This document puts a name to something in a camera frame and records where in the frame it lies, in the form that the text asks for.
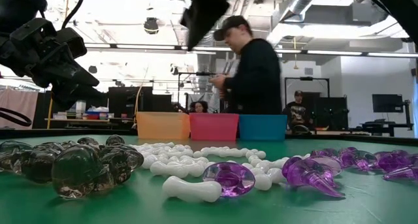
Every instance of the orange bin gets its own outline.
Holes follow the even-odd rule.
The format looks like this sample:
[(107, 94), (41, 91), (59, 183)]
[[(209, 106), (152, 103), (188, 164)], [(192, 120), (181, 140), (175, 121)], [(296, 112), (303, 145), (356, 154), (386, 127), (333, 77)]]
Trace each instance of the orange bin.
[(189, 115), (175, 112), (137, 112), (140, 139), (187, 140)]

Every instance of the man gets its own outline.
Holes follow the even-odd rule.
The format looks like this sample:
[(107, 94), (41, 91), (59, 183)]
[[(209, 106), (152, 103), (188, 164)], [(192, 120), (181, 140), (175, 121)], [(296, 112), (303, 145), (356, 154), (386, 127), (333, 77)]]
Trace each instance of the man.
[(291, 129), (295, 125), (303, 125), (309, 128), (314, 122), (310, 118), (309, 110), (303, 105), (302, 100), (303, 92), (301, 90), (295, 91), (295, 101), (287, 104), (283, 110), (283, 113), (287, 114), (287, 120)]
[(271, 44), (255, 39), (242, 16), (227, 18), (214, 38), (240, 56), (234, 77), (217, 75), (210, 80), (228, 102), (228, 113), (281, 114), (280, 62)]

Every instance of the pink bin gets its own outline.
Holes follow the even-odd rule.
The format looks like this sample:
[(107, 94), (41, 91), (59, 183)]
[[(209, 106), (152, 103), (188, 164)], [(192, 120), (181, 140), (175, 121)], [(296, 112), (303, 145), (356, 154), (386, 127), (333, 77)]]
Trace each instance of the pink bin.
[(235, 141), (238, 114), (190, 113), (192, 140)]

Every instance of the green table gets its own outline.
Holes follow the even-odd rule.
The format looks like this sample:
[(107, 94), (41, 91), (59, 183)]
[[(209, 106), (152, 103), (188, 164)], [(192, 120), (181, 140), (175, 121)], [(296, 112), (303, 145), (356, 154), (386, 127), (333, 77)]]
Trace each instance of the green table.
[[(85, 135), (104, 143), (107, 135)], [(32, 145), (42, 142), (78, 140), (81, 136), (22, 138)], [(143, 144), (136, 136), (124, 136), (127, 144)], [(268, 160), (285, 156), (305, 155), (321, 148), (354, 146), (377, 152), (402, 149), (418, 153), (418, 148), (339, 140), (298, 140), (285, 142), (182, 142), (192, 149), (205, 146), (229, 146), (264, 150)], [(212, 161), (235, 158), (209, 157)], [(235, 159), (243, 163), (245, 158)], [(237, 199), (215, 203), (186, 203), (166, 199), (161, 186), (165, 179), (152, 176), (149, 170), (134, 172), (124, 185), (106, 195), (91, 195), (80, 200), (65, 201), (55, 194), (51, 185), (37, 185), (21, 176), (0, 174), (1, 224), (216, 224), (216, 223), (418, 223), (416, 200), (418, 185), (412, 182), (386, 182), (381, 174), (344, 171), (336, 178), (346, 194), (334, 199), (312, 189), (296, 191), (274, 186), (269, 191), (256, 189)], [(187, 179), (198, 182), (199, 179)]]

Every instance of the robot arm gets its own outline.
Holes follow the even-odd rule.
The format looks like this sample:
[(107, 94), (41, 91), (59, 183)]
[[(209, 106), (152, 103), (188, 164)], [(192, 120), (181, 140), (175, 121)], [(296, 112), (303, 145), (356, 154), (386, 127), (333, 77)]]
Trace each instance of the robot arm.
[[(65, 28), (82, 1), (56, 31), (43, 16), (45, 0), (0, 0), (0, 64), (19, 77), (31, 77), (42, 88), (52, 84), (53, 100), (66, 108), (79, 99), (101, 95), (93, 88), (99, 81), (74, 60), (87, 52), (82, 37)], [(189, 50), (229, 8), (227, 0), (191, 1), (181, 21), (189, 29)], [(35, 18), (38, 12), (43, 18)]]
[(372, 0), (398, 21), (400, 26), (418, 44), (418, 6), (413, 0)]

